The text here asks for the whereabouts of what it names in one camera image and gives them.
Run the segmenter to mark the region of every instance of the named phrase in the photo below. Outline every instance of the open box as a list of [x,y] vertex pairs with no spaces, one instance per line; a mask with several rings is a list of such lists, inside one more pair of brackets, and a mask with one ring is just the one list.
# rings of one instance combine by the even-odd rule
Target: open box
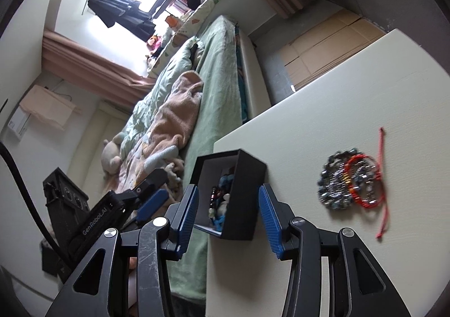
[[[225,169],[235,167],[230,200],[222,231],[208,217],[211,191]],[[251,240],[258,215],[258,190],[264,183],[266,164],[242,149],[198,157],[191,183],[199,188],[199,209],[194,227],[225,240]]]

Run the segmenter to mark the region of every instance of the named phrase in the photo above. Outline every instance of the black cable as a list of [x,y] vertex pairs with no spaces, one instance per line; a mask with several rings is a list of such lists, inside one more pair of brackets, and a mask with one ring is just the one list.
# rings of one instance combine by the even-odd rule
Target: black cable
[[75,266],[73,262],[69,260],[69,258],[66,256],[64,252],[62,252],[62,249],[59,248],[53,237],[50,235],[49,231],[47,230],[46,226],[44,225],[44,222],[42,222],[42,219],[39,216],[39,213],[37,212],[33,201],[30,197],[30,194],[28,193],[28,190],[26,189],[25,183],[23,182],[22,176],[20,175],[19,169],[16,166],[16,163],[14,162],[13,157],[11,156],[11,153],[9,150],[5,147],[2,141],[0,141],[0,155],[4,159],[6,165],[8,166],[8,169],[10,170],[11,174],[13,175],[14,181],[16,182],[17,187],[19,188],[19,192],[22,195],[23,201],[26,204],[26,207],[28,208],[28,211],[30,212],[31,216],[33,217],[34,222],[36,223],[37,227],[39,228],[39,231],[41,231],[42,235],[46,239],[46,241],[52,246],[53,250],[58,254],[58,256],[61,258],[61,260],[71,269],[74,270]]

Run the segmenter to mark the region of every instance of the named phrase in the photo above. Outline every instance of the white table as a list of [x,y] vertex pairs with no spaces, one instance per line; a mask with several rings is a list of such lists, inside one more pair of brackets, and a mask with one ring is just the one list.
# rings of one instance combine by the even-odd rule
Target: white table
[[[331,212],[316,195],[327,157],[352,147],[376,156],[380,126],[391,212],[382,242],[375,240],[381,211]],[[450,279],[449,129],[449,76],[394,30],[216,142],[214,151],[243,148],[267,163],[278,200],[296,215],[331,231],[353,228],[411,315],[423,317]],[[265,235],[259,220],[251,242],[210,237],[208,317],[281,316],[290,262],[276,259]],[[328,285],[323,296],[327,316]]]

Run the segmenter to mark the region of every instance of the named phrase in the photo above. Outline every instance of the green bed sheet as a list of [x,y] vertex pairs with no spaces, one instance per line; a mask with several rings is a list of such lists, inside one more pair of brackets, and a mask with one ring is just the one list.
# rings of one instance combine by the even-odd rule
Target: green bed sheet
[[[239,95],[235,23],[219,16],[203,33],[205,51],[197,67],[204,81],[199,117],[185,159],[183,188],[190,183],[198,156],[213,153],[214,143],[242,125]],[[186,254],[168,262],[170,289],[176,296],[195,303],[206,300],[208,235],[193,229]]]

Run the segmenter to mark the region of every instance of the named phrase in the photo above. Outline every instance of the gray floor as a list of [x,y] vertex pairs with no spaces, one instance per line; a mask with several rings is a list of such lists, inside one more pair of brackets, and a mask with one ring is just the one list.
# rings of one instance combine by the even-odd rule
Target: gray floor
[[280,48],[340,9],[331,2],[318,0],[289,19],[276,16],[250,34],[272,105],[293,94],[292,82],[278,54]]

